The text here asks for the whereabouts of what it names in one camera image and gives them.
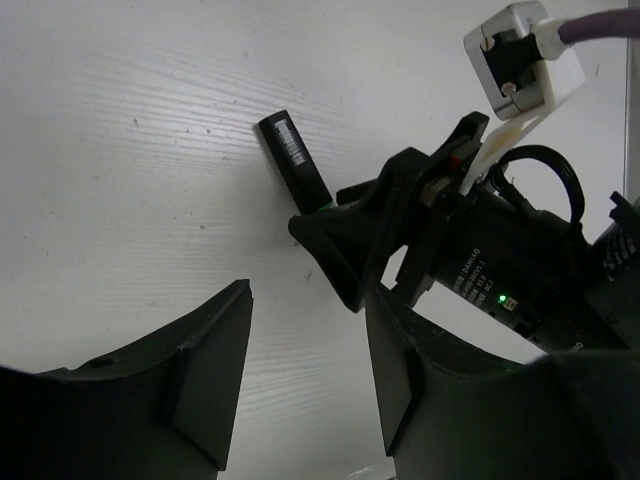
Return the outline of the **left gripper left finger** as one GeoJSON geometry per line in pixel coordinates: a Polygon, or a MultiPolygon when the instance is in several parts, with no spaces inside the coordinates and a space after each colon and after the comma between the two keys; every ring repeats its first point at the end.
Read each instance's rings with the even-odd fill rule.
{"type": "Polygon", "coordinates": [[[44,471],[222,471],[252,320],[246,279],[52,381],[44,471]]]}

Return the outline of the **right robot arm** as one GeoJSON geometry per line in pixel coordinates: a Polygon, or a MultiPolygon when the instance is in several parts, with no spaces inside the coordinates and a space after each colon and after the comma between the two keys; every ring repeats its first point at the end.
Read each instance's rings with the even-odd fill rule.
{"type": "Polygon", "coordinates": [[[637,347],[638,204],[613,194],[611,225],[587,241],[578,177],[543,145],[510,149],[461,193],[487,125],[473,112],[434,153],[401,151],[378,178],[341,190],[334,207],[293,217],[290,234],[351,311],[404,250],[393,291],[409,305],[440,284],[546,352],[637,347]],[[568,219],[534,208],[507,180],[519,160],[558,176],[568,219]]]}

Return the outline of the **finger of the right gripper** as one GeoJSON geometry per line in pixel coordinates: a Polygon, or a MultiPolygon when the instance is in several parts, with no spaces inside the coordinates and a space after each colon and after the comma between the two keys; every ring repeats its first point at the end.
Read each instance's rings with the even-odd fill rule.
{"type": "Polygon", "coordinates": [[[390,215],[363,200],[294,216],[288,231],[353,313],[363,308],[369,284],[381,280],[389,258],[400,248],[390,215]]]}

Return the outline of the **green black highlighter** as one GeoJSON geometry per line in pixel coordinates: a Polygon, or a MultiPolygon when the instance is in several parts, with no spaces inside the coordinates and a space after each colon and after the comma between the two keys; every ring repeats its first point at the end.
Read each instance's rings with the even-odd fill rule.
{"type": "Polygon", "coordinates": [[[333,198],[286,110],[258,123],[267,150],[299,212],[315,213],[333,205],[333,198]]]}

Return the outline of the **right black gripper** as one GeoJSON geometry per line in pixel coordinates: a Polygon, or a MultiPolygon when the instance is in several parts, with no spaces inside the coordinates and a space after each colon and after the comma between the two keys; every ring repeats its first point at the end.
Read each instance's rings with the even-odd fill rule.
{"type": "MultiPolygon", "coordinates": [[[[432,154],[406,148],[379,183],[401,201],[394,229],[405,253],[391,292],[408,307],[440,285],[543,350],[626,349],[630,345],[630,206],[615,198],[612,225],[595,241],[583,233],[586,207],[575,170],[556,150],[508,150],[466,195],[459,192],[487,119],[465,117],[432,154]],[[532,161],[549,168],[569,203],[567,218],[535,207],[507,178],[532,161]]],[[[359,201],[369,180],[336,193],[359,201]]]]}

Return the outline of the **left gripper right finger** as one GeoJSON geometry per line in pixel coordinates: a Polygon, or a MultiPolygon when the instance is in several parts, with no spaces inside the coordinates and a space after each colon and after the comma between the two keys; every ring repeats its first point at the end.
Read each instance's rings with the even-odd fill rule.
{"type": "Polygon", "coordinates": [[[524,367],[415,313],[385,287],[365,301],[385,453],[399,479],[533,479],[544,443],[524,367]]]}

